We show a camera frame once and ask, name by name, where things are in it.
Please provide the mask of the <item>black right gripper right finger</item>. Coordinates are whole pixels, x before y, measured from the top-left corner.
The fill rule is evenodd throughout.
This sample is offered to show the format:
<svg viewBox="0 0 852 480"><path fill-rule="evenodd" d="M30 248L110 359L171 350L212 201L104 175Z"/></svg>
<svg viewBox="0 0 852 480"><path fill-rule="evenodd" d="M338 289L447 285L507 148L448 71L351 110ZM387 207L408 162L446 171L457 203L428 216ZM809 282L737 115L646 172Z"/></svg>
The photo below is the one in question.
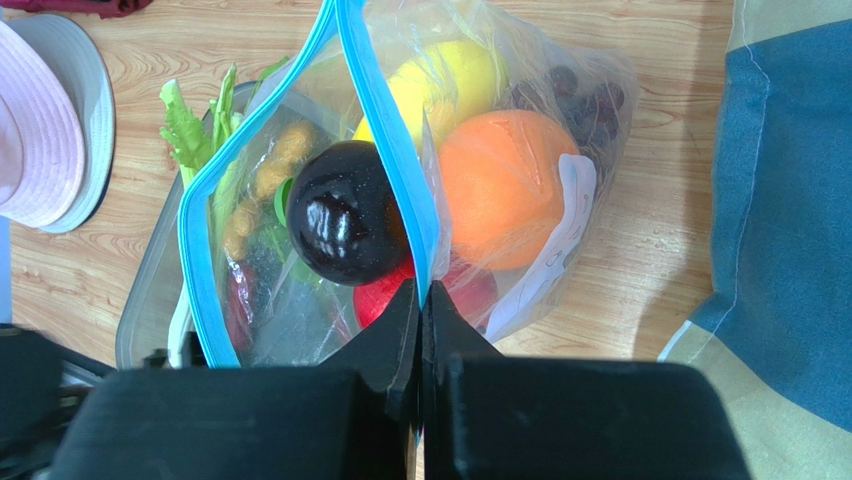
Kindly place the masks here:
<svg viewBox="0 0 852 480"><path fill-rule="evenodd" d="M716 390L680 364L512 357L434 282L423 310L429 479L747 479Z"/></svg>

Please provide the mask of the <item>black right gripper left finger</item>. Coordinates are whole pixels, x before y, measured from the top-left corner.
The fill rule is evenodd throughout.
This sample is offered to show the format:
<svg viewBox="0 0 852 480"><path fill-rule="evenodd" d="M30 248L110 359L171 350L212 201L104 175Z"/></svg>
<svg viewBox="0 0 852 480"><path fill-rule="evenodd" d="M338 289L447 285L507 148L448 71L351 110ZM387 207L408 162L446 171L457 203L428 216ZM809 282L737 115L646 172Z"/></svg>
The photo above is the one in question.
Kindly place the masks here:
<svg viewBox="0 0 852 480"><path fill-rule="evenodd" d="M122 370L84 401L54 479L411 479L419 305L308 367Z"/></svg>

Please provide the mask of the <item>dark purple plum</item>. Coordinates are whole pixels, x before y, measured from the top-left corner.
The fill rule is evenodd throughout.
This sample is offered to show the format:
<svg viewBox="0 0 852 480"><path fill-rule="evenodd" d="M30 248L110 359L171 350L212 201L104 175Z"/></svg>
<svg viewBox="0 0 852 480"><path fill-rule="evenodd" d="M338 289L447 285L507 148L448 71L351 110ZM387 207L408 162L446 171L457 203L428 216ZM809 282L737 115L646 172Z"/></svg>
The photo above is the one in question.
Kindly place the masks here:
<svg viewBox="0 0 852 480"><path fill-rule="evenodd" d="M376 146L337 142L308 160L286 202L291 245L317 275L359 286L410 256L407 235Z"/></svg>

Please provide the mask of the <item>orange fruit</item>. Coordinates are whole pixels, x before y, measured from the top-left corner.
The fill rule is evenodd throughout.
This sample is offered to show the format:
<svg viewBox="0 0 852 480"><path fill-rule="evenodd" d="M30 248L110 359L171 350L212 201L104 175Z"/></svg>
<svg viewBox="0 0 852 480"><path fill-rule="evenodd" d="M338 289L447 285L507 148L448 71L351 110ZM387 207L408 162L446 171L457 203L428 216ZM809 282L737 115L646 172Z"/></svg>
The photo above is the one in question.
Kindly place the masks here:
<svg viewBox="0 0 852 480"><path fill-rule="evenodd" d="M561 123L533 111L457 126L438 152L453 251L490 270L531 265L564 213L558 160L578 151Z"/></svg>

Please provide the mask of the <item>clear zip top bag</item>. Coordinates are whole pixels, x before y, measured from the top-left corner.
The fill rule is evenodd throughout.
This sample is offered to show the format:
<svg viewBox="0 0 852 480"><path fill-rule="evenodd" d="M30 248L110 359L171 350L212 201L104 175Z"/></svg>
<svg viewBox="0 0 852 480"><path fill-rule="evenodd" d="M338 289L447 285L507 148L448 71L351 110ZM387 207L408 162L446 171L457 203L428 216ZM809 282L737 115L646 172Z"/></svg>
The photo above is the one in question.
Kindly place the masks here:
<svg viewBox="0 0 852 480"><path fill-rule="evenodd" d="M623 89L627 133L606 177L582 155L558 160L564 213L533 263L490 270L452 249L452 219L444 193L439 147L424 130L417 150L387 80L431 44L472 40L504 56L508 85L571 68L585 90L600 81ZM301 51L259 81L243 121L200 170L181 199L178 241L189 304L204 357L213 368L316 365L349 343L385 310L405 281L423 301L440 280L462 317L497 341L546 315L565 291L589 227L606 199L623 156L639 93L625 52L558 44L536 26L490 1L326 1ZM261 245L269 217L261 208L241 264L255 272L252 345L236 352L223 326L227 275L209 216L216 193L239 202L253 184L270 143L290 124L314 124L316 139L296 169L331 145L364 140L378 149L401 214L409 259L372 283L340 285L320 277L306 285L285 278L275 254Z"/></svg>

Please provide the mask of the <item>ginger root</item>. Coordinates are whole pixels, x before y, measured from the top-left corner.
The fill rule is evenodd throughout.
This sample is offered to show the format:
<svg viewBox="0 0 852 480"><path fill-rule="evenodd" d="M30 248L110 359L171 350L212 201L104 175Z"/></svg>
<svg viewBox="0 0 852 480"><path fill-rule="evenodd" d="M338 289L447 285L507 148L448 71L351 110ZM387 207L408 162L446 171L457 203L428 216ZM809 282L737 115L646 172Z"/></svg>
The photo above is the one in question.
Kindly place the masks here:
<svg viewBox="0 0 852 480"><path fill-rule="evenodd" d="M257 227L261 208L271 201L278 187L291 179L297 167L307 159L316 135L314 124L302 120L288 125L270 143L255 169L249 193L239 201L225 224L222 244L231 260L241 261L247 256L247 240Z"/></svg>

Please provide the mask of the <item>purple grape bunch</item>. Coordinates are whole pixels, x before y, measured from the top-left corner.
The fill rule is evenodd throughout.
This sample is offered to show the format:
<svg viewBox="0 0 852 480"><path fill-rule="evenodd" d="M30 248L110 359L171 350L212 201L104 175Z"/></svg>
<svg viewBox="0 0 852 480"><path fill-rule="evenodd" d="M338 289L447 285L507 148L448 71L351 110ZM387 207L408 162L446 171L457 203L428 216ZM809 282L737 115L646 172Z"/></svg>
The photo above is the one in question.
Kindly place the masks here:
<svg viewBox="0 0 852 480"><path fill-rule="evenodd" d="M591 159L599 175L608 176L618 159L620 142L627 133L626 96L621 86L603 80L585 90L575 72L557 65L547 73L510 84L498 106L552 114L571 134L580 153Z"/></svg>

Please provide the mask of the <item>yellow lemon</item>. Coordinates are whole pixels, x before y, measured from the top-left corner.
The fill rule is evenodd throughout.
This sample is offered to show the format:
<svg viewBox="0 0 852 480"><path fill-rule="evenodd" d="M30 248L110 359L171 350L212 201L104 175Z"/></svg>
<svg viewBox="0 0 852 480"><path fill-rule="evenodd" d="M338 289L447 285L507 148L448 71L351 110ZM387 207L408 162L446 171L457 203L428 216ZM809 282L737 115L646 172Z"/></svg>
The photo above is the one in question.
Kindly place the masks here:
<svg viewBox="0 0 852 480"><path fill-rule="evenodd" d="M491 111L507 88L504 56L472 40L442 41L404 62L387 80L417 150L424 130L438 147L461 123Z"/></svg>

